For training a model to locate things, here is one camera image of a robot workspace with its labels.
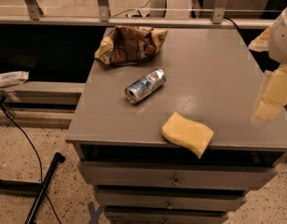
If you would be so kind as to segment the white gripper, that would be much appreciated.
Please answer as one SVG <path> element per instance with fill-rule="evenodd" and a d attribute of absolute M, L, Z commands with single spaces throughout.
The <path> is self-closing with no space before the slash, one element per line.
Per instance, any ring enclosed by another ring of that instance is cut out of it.
<path fill-rule="evenodd" d="M 248 48 L 256 52 L 268 51 L 269 57 L 281 64 L 275 71 L 265 71 L 253 106 L 251 121 L 266 125 L 287 105 L 287 7 Z"/>

